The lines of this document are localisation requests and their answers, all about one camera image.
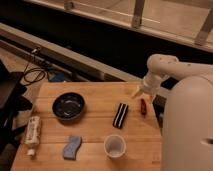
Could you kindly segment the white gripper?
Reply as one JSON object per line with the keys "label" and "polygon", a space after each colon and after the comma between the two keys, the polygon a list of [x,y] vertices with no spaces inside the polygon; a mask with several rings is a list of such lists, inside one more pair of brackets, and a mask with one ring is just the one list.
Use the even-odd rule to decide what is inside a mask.
{"label": "white gripper", "polygon": [[[163,78],[159,75],[148,73],[142,80],[142,86],[138,86],[133,92],[132,97],[136,98],[143,94],[155,94],[160,88]],[[151,104],[154,101],[155,95],[147,95],[148,102]]]}

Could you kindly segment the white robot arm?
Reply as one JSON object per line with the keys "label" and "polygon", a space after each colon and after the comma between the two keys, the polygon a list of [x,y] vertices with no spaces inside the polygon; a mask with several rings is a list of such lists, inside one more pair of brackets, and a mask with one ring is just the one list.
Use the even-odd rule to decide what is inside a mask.
{"label": "white robot arm", "polygon": [[147,68],[135,96],[155,96],[163,81],[178,81],[164,108],[161,171],[213,171],[213,64],[153,54]]}

